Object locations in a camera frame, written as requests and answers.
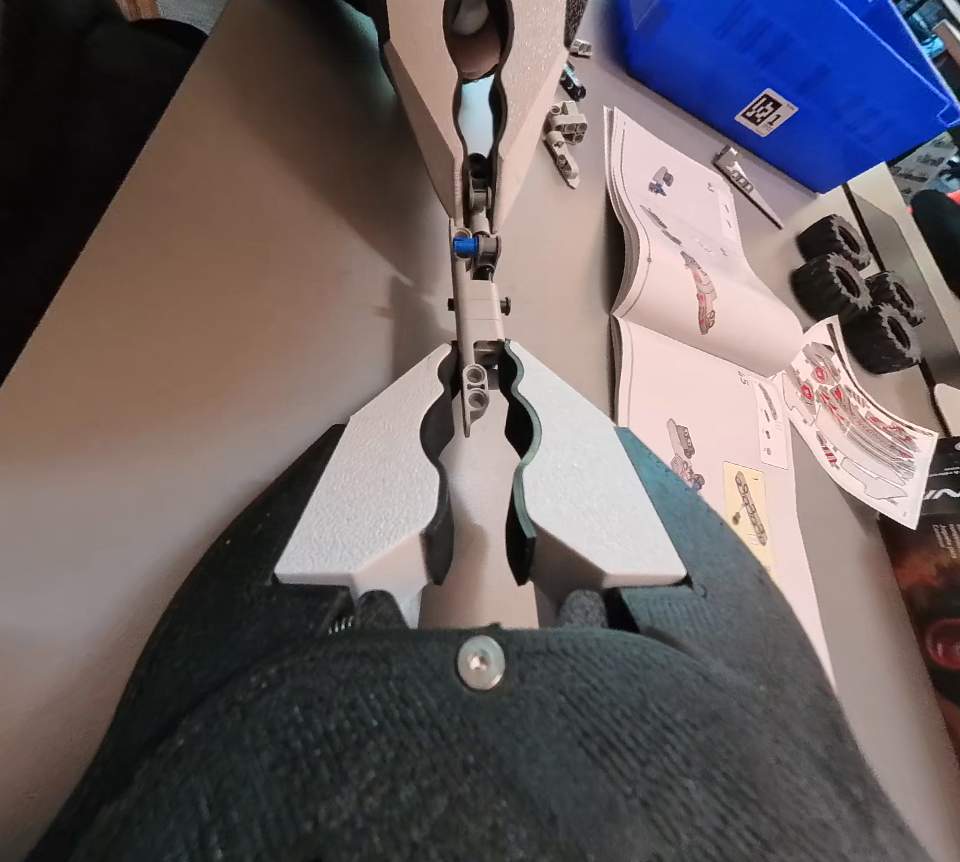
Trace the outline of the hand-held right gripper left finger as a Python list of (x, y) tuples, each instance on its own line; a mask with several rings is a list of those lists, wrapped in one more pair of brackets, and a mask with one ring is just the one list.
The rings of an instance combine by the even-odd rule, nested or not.
[(418, 625), (423, 590), (443, 583), (453, 556), (441, 454), (456, 365), (443, 343), (351, 416), (275, 565), (279, 581), (386, 592)]

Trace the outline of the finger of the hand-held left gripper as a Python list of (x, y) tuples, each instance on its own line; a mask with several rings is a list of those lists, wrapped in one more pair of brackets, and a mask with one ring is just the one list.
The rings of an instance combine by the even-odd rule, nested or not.
[(499, 234), (529, 172), (567, 58), (568, 0), (490, 0), (501, 50), (488, 94), (491, 231)]
[(462, 219), (465, 144), (454, 111), (460, 76), (445, 34), (446, 2), (386, 0), (383, 55), (438, 199), (450, 219)]

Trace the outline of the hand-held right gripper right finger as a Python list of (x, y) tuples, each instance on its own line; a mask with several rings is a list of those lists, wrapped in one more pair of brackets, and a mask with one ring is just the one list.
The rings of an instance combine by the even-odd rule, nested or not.
[(526, 348), (505, 341), (505, 436), (516, 454), (505, 540), (536, 621), (575, 592), (665, 589), (689, 573), (629, 452), (630, 433)]

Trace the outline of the grey toy brick panel assembly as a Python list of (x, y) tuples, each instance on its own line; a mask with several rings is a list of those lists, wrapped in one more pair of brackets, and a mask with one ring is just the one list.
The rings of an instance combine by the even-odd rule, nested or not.
[(495, 281), (478, 278), (463, 260), (452, 266), (452, 305), (457, 332), (462, 393), (462, 429), (469, 437), (472, 426), (490, 404), (491, 373), (499, 362), (505, 334), (503, 318), (510, 313)]

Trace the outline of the dark grey toy brick connector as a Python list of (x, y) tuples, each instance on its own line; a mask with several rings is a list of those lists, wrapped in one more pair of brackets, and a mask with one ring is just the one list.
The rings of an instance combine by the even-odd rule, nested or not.
[(492, 281), (501, 254), (501, 239), (495, 232), (495, 186), (491, 160), (478, 152), (463, 165), (462, 222), (454, 228), (452, 250), (463, 261), (470, 277)]

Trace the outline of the grey desk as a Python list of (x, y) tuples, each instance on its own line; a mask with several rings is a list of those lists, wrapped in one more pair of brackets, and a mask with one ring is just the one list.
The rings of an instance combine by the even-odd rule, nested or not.
[[(625, 76), (612, 24), (593, 0), (580, 186), (537, 147), (497, 279), (510, 336), (605, 412), (621, 241), (603, 108), (707, 166), (724, 144)], [(62, 807), (209, 544), (452, 334), (447, 217), (375, 41), (334, 0), (231, 0), (6, 379), (2, 860)], [(465, 524), (428, 626), (537, 623), (503, 552), (505, 409), (444, 455)], [(794, 446), (836, 691), (930, 856), (958, 860), (958, 771), (875, 516)]]

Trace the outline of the person's left hand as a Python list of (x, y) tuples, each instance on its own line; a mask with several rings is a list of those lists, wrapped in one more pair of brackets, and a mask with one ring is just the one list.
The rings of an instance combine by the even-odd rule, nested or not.
[(488, 17), (472, 33), (452, 32), (447, 38), (447, 47), (462, 83), (472, 83), (497, 69), (502, 40), (494, 20)]

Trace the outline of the small grey toy brick connector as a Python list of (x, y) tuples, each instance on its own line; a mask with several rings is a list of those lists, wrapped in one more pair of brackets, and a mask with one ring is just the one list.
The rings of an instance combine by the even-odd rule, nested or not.
[(564, 183), (573, 191), (580, 185), (580, 169), (567, 138), (557, 130), (551, 130), (543, 136), (543, 143)]
[(558, 134), (569, 146), (582, 144), (588, 130), (588, 120), (575, 100), (553, 104), (546, 116), (544, 134)]

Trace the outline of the open instruction booklet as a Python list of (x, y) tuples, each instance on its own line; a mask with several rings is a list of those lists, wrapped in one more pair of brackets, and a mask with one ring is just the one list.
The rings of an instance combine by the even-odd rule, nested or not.
[(834, 683), (780, 374), (800, 350), (801, 324), (751, 268), (718, 173), (617, 108), (604, 111), (604, 135), (625, 257), (610, 314), (615, 421), (751, 550)]

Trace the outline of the long grey toy brick panel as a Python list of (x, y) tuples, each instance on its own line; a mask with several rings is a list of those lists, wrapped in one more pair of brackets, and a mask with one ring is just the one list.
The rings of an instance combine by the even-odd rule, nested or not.
[(779, 231), (784, 231), (785, 226), (779, 215), (772, 206), (762, 196), (757, 186), (750, 181), (750, 178), (744, 172), (739, 161), (739, 151), (731, 145), (726, 145), (713, 158), (712, 165), (728, 183), (730, 183), (738, 192), (750, 201), (750, 204), (757, 208), (762, 215), (769, 220)]

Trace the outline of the toy sticker sheet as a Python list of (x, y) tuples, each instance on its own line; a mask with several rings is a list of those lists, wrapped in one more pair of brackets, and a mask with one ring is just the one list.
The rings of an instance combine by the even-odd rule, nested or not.
[(915, 530), (939, 437), (888, 412), (860, 386), (837, 316), (803, 334), (778, 378), (788, 417), (834, 483)]

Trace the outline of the black toy tyre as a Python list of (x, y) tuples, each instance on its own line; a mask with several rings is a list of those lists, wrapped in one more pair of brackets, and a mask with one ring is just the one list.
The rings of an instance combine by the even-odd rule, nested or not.
[(847, 324), (874, 304), (859, 270), (838, 253), (817, 256), (794, 269), (789, 285), (800, 307), (816, 321), (836, 316)]
[(887, 305), (913, 327), (923, 324), (925, 314), (906, 282), (890, 270), (882, 270), (864, 279), (873, 305)]
[(863, 271), (873, 262), (869, 245), (858, 227), (835, 213), (822, 217), (800, 231), (795, 242), (805, 261), (835, 254), (858, 271)]
[(922, 360), (916, 329), (889, 303), (871, 306), (843, 322), (841, 330), (851, 356), (871, 374), (898, 372)]

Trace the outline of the black toy brick set box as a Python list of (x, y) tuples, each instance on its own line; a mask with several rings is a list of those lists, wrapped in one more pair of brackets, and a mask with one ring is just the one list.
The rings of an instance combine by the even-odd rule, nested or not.
[(959, 439), (938, 440), (918, 525), (882, 517), (881, 536), (940, 705), (959, 748)]

